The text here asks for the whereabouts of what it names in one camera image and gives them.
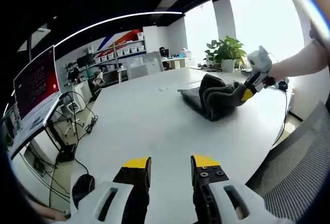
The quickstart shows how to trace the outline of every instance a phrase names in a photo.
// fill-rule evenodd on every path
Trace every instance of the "green leaves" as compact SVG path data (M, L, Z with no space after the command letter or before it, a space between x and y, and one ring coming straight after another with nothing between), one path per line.
M215 63L221 63L222 60L240 60L244 63L242 57L246 56L246 52L241 49L243 44L237 39L226 36L224 40L212 40L211 44L207 43L206 46L210 49L205 51L208 55L206 60Z

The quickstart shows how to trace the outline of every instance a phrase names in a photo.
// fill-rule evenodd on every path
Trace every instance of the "office chair backrest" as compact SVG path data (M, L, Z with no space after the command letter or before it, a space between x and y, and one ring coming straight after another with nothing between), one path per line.
M247 182L266 209L297 221L320 190L330 167L330 114L319 103L291 135L275 147Z

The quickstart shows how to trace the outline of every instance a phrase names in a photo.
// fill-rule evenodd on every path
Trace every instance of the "screw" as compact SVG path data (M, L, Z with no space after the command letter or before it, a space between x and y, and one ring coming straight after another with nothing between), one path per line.
M207 172L202 172L200 175L201 175L202 178L207 178L208 177L208 173Z
M218 176L224 176L225 173L224 173L223 171L217 171L217 172L216 172L216 175L218 175Z

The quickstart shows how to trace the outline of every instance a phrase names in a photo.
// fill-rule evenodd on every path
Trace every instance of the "white flower pot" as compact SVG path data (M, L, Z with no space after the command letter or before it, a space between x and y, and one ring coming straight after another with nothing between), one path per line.
M233 60L222 60L221 69L223 72L233 73L235 62Z

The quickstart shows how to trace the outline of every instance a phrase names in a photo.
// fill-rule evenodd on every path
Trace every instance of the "floor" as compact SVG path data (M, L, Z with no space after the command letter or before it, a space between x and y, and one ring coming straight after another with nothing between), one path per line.
M92 109L95 102L89 103L88 108ZM82 124L86 122L90 111L85 108L83 111L76 114L76 119L80 119L78 123ZM68 135L65 136L64 132L68 127L67 122L59 122L55 124L55 129L57 133L61 136L63 141L69 145L77 143L77 136L73 134L73 130L70 129ZM81 137L85 130L81 126L77 126L78 137ZM59 191L62 195L51 192L51 207L60 211L69 212L70 211L70 180L72 172L73 162L64 162L57 164L57 169L55 169L52 180L52 188Z
M92 109L94 102L89 103L88 107ZM85 108L85 110L79 112L76 117L80 119L81 122L85 122L89 115L89 110ZM280 144L286 137L288 137L299 125L301 122L296 119L295 117L288 115L285 129L283 134L279 138L279 140L274 144L274 147ZM67 123L62 122L59 123L55 128L58 130L59 135L63 138L64 142L68 144L77 143L77 137L73 135L73 131L70 130L68 132L67 137L64 136L64 131L67 128ZM78 134L79 137L84 133L84 129L78 126ZM65 196L69 197L70 192L70 179L71 179L71 172L72 172L72 162L61 163L57 165L57 169L54 171L53 181L52 181L52 188L58 190L59 192L63 193ZM69 212L70 211L70 203L67 202L69 199L63 200L55 193L51 193L51 207L60 211Z

